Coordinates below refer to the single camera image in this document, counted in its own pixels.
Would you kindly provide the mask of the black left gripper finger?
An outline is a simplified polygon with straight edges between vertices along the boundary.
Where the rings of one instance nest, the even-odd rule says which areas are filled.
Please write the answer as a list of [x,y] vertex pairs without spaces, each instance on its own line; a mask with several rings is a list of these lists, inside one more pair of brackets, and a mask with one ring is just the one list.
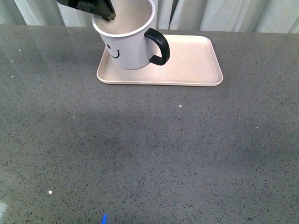
[[108,22],[116,17],[110,0],[57,0],[57,2],[64,6],[100,16]]

